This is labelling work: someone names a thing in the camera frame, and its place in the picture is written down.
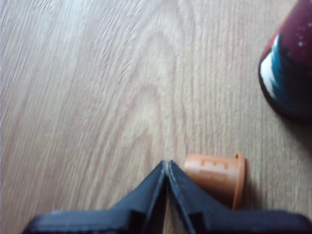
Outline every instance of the orange cylinder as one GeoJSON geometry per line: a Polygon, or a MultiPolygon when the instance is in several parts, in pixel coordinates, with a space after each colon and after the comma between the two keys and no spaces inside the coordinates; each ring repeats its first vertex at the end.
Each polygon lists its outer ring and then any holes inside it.
{"type": "Polygon", "coordinates": [[[240,206],[246,183],[248,161],[236,157],[188,155],[184,172],[214,198],[236,209],[240,206]]]}

